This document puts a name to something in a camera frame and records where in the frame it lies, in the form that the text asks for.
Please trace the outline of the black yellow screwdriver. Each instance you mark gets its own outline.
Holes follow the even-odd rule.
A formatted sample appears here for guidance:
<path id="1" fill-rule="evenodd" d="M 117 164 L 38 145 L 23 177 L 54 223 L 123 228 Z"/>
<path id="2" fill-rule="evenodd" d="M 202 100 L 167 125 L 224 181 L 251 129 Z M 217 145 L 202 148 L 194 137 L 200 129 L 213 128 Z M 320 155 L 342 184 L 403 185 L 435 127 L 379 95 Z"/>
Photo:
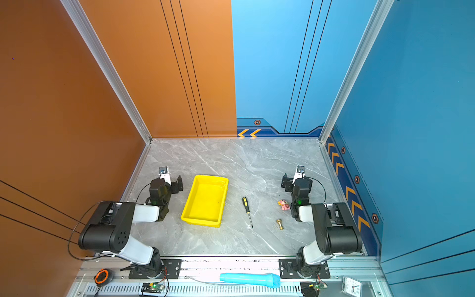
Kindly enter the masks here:
<path id="1" fill-rule="evenodd" d="M 249 208 L 249 202 L 248 202 L 248 200 L 247 200 L 246 197 L 243 197 L 243 198 L 242 198 L 242 203 L 243 203 L 243 205 L 244 205 L 246 214 L 247 214 L 247 216 L 248 216 L 250 226 L 251 226 L 251 228 L 253 228 L 254 226 L 253 226 L 252 217 L 251 217 L 251 212 L 250 212 L 250 208 Z"/>

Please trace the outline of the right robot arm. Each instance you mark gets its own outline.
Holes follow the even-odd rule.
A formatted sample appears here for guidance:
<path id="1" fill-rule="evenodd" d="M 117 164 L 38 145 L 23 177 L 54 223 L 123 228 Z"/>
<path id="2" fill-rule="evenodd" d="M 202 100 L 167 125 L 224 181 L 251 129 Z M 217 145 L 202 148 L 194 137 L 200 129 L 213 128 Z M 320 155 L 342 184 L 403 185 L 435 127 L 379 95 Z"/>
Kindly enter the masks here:
<path id="1" fill-rule="evenodd" d="M 303 278 L 329 278 L 327 262 L 336 256 L 362 252 L 363 240 L 349 207 L 344 202 L 311 204 L 309 194 L 315 179 L 297 172 L 283 175 L 281 187 L 291 194 L 289 209 L 298 222 L 311 223 L 314 241 L 299 249 L 290 268 Z"/>

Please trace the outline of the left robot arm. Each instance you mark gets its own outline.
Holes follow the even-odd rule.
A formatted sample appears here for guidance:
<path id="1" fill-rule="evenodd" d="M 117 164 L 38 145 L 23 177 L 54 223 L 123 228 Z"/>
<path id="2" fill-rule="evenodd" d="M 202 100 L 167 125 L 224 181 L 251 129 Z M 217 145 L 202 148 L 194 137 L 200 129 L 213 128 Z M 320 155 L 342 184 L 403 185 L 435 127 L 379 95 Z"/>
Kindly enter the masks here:
<path id="1" fill-rule="evenodd" d="M 128 271 L 131 279 L 164 277 L 166 264 L 158 248 L 134 238 L 131 228 L 134 223 L 162 222 L 169 212 L 171 196 L 183 189 L 180 176 L 174 182 L 159 177 L 150 183 L 150 197 L 143 204 L 100 202 L 81 231 L 80 249 L 127 261 L 129 265 L 122 270 Z"/>

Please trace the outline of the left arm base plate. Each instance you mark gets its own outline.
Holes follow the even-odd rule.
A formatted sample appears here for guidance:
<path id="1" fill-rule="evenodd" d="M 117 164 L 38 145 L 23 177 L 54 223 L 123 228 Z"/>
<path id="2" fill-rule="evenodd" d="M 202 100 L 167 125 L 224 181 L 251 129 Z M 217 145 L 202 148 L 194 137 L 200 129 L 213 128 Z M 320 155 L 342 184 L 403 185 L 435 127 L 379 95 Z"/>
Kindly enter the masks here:
<path id="1" fill-rule="evenodd" d="M 129 272 L 129 279 L 132 280 L 177 280 L 180 275 L 181 259 L 162 259 L 160 269 L 152 269 L 145 266 L 133 266 Z"/>

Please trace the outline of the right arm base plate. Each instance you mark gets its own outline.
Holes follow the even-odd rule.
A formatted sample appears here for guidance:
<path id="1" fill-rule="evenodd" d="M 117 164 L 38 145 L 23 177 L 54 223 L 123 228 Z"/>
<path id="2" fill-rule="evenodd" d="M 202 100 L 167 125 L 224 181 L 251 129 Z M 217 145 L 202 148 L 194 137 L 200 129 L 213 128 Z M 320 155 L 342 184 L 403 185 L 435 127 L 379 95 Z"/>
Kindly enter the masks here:
<path id="1" fill-rule="evenodd" d="M 291 258 L 279 259 L 278 264 L 280 278 L 282 279 L 331 278 L 327 263 L 319 265 L 298 264 L 295 258 Z"/>

